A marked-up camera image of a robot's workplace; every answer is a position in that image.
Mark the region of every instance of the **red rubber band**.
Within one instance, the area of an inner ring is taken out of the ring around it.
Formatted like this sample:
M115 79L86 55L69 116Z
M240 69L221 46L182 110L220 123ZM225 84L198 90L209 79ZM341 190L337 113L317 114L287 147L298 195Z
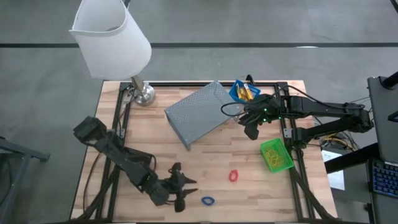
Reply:
M229 181L235 182L235 181L237 181L237 180L238 180L238 170L232 170L232 171L229 173Z

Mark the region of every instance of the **white paper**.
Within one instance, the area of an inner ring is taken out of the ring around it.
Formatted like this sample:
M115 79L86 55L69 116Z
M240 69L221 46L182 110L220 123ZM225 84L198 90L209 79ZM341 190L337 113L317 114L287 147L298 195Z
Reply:
M329 160L334 159L339 156L341 156L341 154L322 150L322 158L323 158L324 162L329 161ZM328 178L329 178L329 185L331 188L345 190L344 172L342 170L328 174Z

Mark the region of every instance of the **gray floor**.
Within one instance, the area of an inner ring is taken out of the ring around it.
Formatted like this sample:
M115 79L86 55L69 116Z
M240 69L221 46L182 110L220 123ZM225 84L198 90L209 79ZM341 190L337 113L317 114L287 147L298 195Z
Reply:
M3 0L0 43L72 43L68 29L78 5ZM151 42L398 39L398 14L388 0L137 0L130 11ZM255 79L305 80L319 100L346 102L368 95L367 77L396 72L397 57L397 48L154 49L142 77L225 80L250 73ZM51 153L47 164L29 167L13 223L68 218L85 155L72 129L94 115L101 84L90 78L78 49L0 49L0 135ZM360 146L376 141L374 131L354 138ZM335 200L344 220L367 219L360 203L341 194Z

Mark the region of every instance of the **lamp base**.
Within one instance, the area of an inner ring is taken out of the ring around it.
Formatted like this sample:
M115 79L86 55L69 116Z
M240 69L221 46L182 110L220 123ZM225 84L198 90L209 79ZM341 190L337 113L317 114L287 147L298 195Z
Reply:
M155 90L148 83L143 82L138 76L131 78L131 84L136 89L134 92L134 102L140 106L149 106L155 99Z

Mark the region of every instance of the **blue rubber band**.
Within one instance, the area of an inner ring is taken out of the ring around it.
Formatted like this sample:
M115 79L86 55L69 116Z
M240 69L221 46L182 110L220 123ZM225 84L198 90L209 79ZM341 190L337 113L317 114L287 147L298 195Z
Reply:
M207 206L212 206L216 202L216 200L214 200L214 198L212 197L207 196L201 198L201 202Z

